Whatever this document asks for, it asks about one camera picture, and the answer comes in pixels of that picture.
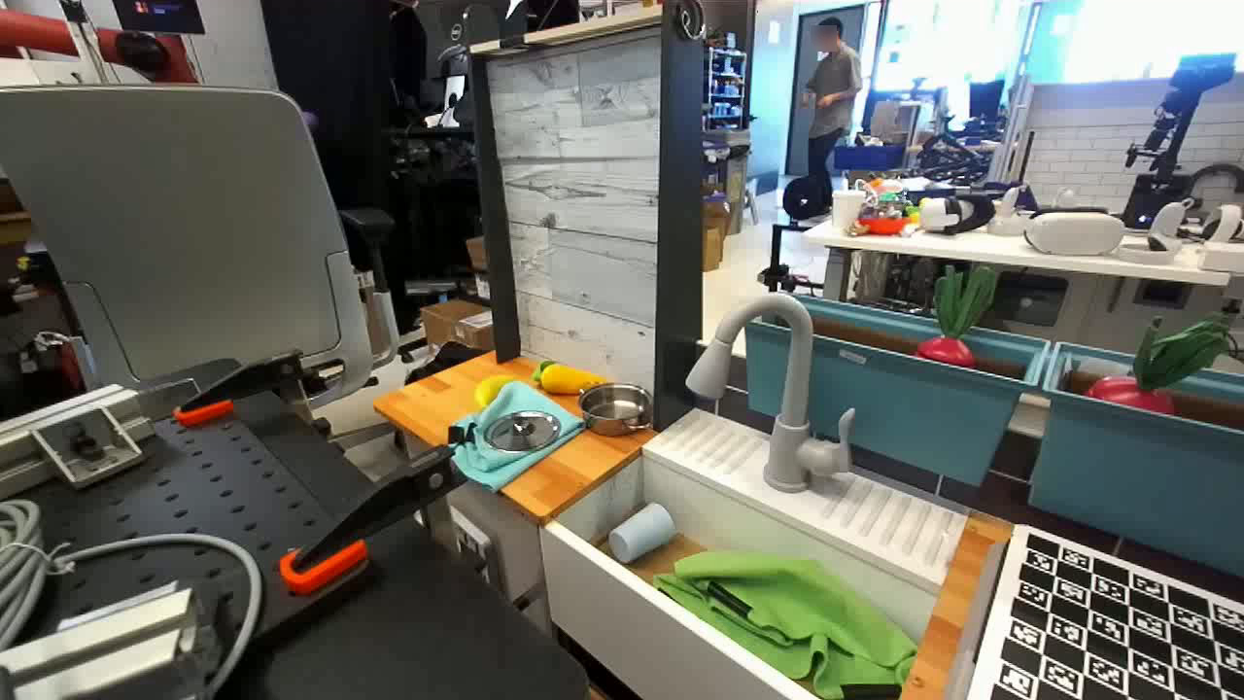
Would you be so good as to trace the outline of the right radish toy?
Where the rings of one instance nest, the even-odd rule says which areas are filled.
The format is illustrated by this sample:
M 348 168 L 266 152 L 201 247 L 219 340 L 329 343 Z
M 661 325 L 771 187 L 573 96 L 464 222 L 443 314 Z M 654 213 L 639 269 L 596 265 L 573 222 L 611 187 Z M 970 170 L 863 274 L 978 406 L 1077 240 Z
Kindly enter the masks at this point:
M 1087 398 L 1122 409 L 1169 414 L 1169 391 L 1208 371 L 1218 360 L 1244 361 L 1244 343 L 1231 335 L 1228 318 L 1197 318 L 1169 335 L 1152 327 L 1132 360 L 1132 371 L 1095 378 Z

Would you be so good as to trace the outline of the person in grey shirt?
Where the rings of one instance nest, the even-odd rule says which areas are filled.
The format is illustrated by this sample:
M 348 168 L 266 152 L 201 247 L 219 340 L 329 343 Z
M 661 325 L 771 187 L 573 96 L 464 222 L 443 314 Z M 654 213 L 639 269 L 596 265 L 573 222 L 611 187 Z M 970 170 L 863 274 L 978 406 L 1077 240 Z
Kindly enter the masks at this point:
M 858 52 L 843 41 L 843 21 L 816 22 L 819 64 L 805 83 L 808 100 L 808 181 L 833 183 L 833 152 L 851 129 L 854 96 L 863 90 Z

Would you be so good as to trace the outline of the white background table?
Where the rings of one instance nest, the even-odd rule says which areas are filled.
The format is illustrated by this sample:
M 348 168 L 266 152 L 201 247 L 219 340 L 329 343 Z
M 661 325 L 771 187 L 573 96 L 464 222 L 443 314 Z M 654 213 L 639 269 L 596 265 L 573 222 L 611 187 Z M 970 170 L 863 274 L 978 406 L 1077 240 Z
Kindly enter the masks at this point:
M 854 236 L 840 230 L 819 230 L 819 240 L 836 253 L 885 253 L 885 257 L 930 257 L 930 262 L 967 262 L 991 269 L 1038 269 L 1066 275 L 1113 275 L 1113 279 L 1157 279 L 1189 288 L 1228 288 L 1231 274 L 1206 274 L 1192 247 L 1178 251 L 1169 262 L 1138 257 L 1087 257 L 1087 253 L 1034 253 L 1022 236 L 1000 235 L 907 235 L 907 236 Z

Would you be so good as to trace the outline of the right teal planter box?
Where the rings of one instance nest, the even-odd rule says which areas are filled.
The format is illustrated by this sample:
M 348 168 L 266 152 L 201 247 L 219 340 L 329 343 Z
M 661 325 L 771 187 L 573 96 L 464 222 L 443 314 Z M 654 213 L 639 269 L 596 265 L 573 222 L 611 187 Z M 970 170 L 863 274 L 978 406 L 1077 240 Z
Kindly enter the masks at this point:
M 1029 507 L 1148 550 L 1244 571 L 1244 378 L 1192 374 L 1174 409 L 1122 409 L 1087 395 L 1126 374 L 1122 350 L 1059 343 L 1040 374 L 1047 432 Z

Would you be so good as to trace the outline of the teal planter box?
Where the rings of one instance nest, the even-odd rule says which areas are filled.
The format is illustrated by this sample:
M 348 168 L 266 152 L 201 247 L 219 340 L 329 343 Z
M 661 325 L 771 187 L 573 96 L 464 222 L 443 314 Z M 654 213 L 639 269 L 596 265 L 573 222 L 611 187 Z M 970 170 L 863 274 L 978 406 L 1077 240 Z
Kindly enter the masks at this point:
M 1148 550 L 1244 571 L 1244 378 L 1192 374 L 1174 409 L 1122 409 L 1087 395 L 1126 374 L 1122 350 L 1059 343 L 1040 374 L 1047 432 L 1029 507 Z
M 808 314 L 805 428 L 965 487 L 987 477 L 1049 360 L 1047 340 L 976 327 L 970 361 L 943 367 L 917 353 L 938 335 L 924 314 L 836 300 L 808 300 Z

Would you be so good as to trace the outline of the yellow banana toy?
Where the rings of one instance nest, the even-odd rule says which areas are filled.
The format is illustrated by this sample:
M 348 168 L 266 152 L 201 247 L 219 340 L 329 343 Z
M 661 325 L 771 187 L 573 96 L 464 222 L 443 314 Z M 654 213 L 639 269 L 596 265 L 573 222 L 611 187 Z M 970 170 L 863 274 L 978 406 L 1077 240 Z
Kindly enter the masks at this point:
M 495 374 L 486 382 L 474 384 L 474 406 L 486 409 L 512 378 Z

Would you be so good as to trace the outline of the small steel pot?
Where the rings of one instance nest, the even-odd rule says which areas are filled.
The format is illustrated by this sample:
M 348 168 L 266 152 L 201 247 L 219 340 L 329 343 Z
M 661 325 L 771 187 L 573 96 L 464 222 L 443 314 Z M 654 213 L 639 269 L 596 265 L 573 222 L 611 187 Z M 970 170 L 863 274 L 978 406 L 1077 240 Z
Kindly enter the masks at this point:
M 580 409 L 582 426 L 601 435 L 634 435 L 654 419 L 654 400 L 643 384 L 589 384 Z

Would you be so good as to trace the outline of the teal cloth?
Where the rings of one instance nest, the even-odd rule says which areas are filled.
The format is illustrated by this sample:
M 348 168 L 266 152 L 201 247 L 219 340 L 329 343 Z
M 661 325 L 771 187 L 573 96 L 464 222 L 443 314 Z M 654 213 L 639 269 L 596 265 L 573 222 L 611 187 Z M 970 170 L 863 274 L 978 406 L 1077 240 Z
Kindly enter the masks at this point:
M 499 452 L 483 440 L 483 432 L 507 418 L 507 414 L 551 414 L 558 426 L 558 435 L 545 452 Z M 562 406 L 545 398 L 542 391 L 526 382 L 510 382 L 486 409 L 464 418 L 452 426 L 448 440 L 455 452 L 455 466 L 486 489 L 510 487 L 518 474 L 536 466 L 545 455 L 551 455 L 558 445 L 569 445 L 582 428 L 580 418 L 573 418 Z

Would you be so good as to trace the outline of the grey toy faucet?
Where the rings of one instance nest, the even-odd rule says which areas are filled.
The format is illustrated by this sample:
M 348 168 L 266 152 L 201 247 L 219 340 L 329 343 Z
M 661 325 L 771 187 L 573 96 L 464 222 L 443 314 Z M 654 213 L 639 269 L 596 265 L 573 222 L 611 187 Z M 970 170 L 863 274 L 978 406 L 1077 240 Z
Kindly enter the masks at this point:
M 789 350 L 785 350 L 785 382 L 783 382 L 783 400 L 776 418 L 771 428 L 771 452 L 762 477 L 783 489 L 783 493 L 801 493 L 816 477 L 840 474 L 851 466 L 851 428 L 854 414 L 843 409 L 836 428 L 836 440 L 816 440 L 808 428 L 808 400 L 814 400 L 814 314 L 808 309 L 789 296 L 789 292 L 762 292 L 736 309 L 727 318 L 714 325 L 711 343 L 698 350 L 691 371 L 684 374 L 684 391 L 719 400 L 727 391 L 727 367 L 732 367 L 732 347 L 738 332 L 762 314 L 773 314 L 789 332 Z

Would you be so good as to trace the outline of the wooden countertop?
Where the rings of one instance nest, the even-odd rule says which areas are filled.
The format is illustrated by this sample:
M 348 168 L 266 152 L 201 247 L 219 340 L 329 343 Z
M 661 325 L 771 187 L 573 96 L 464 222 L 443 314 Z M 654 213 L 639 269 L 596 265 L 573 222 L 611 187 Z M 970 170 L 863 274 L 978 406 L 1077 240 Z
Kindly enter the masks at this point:
M 374 400 L 374 414 L 402 435 L 413 435 L 421 445 L 443 445 L 448 428 L 474 414 L 474 391 L 486 378 L 529 382 L 531 371 L 531 360 L 499 361 L 495 353 L 479 353 L 413 384 L 386 391 Z M 654 432 L 580 432 L 551 455 L 545 455 L 536 466 L 507 484 L 503 497 L 518 507 L 529 520 L 545 527 L 558 516 L 569 507 L 575 507 L 582 493 L 589 493 L 599 484 L 617 474 L 648 440 Z

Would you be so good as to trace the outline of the radish toy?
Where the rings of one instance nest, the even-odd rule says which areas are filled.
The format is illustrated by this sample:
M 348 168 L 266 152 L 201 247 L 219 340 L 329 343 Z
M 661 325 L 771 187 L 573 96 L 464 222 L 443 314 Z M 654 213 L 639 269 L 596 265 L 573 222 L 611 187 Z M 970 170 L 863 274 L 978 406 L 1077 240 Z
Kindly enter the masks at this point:
M 932 286 L 932 325 L 938 335 L 917 347 L 921 360 L 942 367 L 970 367 L 976 350 L 965 335 L 991 313 L 1000 288 L 995 269 L 950 269 Z
M 1208 371 L 1218 360 L 1244 361 L 1244 343 L 1231 335 L 1228 318 L 1197 318 L 1169 335 L 1152 327 L 1132 360 L 1132 371 L 1095 378 L 1087 398 L 1122 409 L 1169 414 L 1169 391 Z

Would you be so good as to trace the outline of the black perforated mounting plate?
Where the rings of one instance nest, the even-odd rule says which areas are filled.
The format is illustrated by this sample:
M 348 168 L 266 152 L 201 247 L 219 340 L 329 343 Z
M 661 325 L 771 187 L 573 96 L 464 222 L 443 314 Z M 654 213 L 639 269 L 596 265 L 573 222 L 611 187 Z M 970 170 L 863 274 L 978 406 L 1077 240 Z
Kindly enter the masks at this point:
M 260 646 L 348 637 L 386 603 L 386 571 L 364 564 L 324 594 L 286 594 L 275 560 L 310 545 L 370 477 L 342 446 L 316 435 L 275 398 L 250 398 L 229 419 L 181 428 L 153 419 L 139 465 L 84 489 L 61 477 L 36 489 L 44 538 L 61 554 L 105 545 L 105 555 L 49 577 L 23 633 L 164 585 L 196 594 L 211 633 L 232 642 L 250 603 L 243 570 L 214 550 L 237 545 L 260 570 Z

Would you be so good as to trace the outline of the light blue cylinder cup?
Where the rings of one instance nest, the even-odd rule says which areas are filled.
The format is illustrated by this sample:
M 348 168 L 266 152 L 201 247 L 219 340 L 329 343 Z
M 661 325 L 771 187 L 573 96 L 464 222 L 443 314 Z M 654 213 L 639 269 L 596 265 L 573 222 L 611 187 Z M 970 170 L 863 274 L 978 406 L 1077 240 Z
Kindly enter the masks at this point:
M 617 520 L 605 538 L 611 555 L 634 564 L 678 538 L 678 520 L 663 507 L 648 501 L 626 520 Z

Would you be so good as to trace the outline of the left teal planter box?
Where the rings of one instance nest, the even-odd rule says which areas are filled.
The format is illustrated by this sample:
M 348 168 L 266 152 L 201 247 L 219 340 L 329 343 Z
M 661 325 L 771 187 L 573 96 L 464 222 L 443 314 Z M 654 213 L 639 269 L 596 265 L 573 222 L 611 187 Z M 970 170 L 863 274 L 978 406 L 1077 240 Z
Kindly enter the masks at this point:
M 805 428 L 965 487 L 987 477 L 1049 360 L 1047 340 L 976 327 L 970 361 L 943 367 L 917 353 L 938 335 L 924 314 L 836 300 L 808 300 L 808 314 Z

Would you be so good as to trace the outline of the left radish toy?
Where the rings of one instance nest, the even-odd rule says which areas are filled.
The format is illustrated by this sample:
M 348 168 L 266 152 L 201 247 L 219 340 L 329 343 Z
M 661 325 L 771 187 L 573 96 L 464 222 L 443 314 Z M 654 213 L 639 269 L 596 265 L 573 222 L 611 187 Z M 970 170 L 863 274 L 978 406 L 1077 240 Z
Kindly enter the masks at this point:
M 950 269 L 932 286 L 932 325 L 938 335 L 917 347 L 921 360 L 942 367 L 970 367 L 976 350 L 965 335 L 991 313 L 1000 288 L 995 269 Z

